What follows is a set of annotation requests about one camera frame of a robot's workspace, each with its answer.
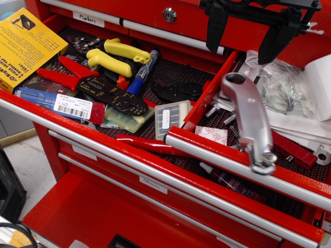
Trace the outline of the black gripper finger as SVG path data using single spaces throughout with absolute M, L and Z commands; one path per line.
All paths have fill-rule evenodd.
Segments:
M 224 5 L 207 5 L 205 14 L 208 15 L 206 46 L 216 53 L 228 21 L 228 8 Z
M 269 26 L 258 50 L 259 65 L 273 62 L 303 29 L 301 17 L 280 20 L 258 18 L 258 23 Z

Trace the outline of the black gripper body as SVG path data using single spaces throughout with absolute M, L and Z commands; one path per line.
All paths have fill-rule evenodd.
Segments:
M 209 17 L 208 23 L 225 27 L 228 17 L 235 17 L 268 26 L 305 27 L 320 1 L 200 1 L 199 8 Z

